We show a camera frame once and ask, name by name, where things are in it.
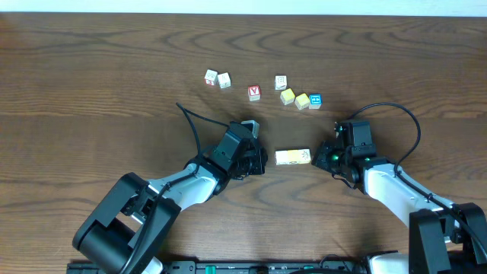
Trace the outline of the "white ladybug block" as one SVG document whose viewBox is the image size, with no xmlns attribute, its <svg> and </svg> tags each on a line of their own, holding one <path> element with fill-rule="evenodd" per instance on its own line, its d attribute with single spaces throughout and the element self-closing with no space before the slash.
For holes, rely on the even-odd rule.
<svg viewBox="0 0 487 274">
<path fill-rule="evenodd" d="M 300 149 L 298 151 L 298 154 L 299 154 L 299 164 L 309 164 L 311 162 L 311 155 L 310 155 L 309 148 Z"/>
</svg>

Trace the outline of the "white block green side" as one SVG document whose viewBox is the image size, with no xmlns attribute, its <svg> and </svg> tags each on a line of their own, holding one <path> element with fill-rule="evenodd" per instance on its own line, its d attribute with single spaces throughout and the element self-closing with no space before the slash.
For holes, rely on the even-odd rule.
<svg viewBox="0 0 487 274">
<path fill-rule="evenodd" d="M 288 163 L 288 152 L 284 151 L 276 151 L 275 152 L 275 163 L 277 165 L 283 165 Z"/>
</svg>

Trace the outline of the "yellow block letter O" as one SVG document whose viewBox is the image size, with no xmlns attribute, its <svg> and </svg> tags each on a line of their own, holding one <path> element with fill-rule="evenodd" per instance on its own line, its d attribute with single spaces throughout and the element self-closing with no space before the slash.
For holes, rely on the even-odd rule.
<svg viewBox="0 0 487 274">
<path fill-rule="evenodd" d="M 299 150 L 287 150 L 288 164 L 299 164 L 301 161 L 301 153 Z"/>
</svg>

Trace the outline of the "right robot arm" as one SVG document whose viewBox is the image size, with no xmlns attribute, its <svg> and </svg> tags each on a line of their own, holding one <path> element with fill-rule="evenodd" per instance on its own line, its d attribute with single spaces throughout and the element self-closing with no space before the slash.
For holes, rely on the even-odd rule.
<svg viewBox="0 0 487 274">
<path fill-rule="evenodd" d="M 484 273 L 486 217 L 476 204 L 437 196 L 377 154 L 364 120 L 335 124 L 312 165 L 386 206 L 409 230 L 409 252 L 369 255 L 369 273 Z"/>
</svg>

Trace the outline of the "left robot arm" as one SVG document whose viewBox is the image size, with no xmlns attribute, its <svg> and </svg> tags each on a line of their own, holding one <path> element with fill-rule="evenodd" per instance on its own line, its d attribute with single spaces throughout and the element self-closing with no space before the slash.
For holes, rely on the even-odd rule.
<svg viewBox="0 0 487 274">
<path fill-rule="evenodd" d="M 161 273 L 156 255 L 177 216 L 210 200 L 231 180 L 262 175 L 259 123 L 232 122 L 220 143 L 161 179 L 123 175 L 76 232 L 72 245 L 105 273 Z"/>
</svg>

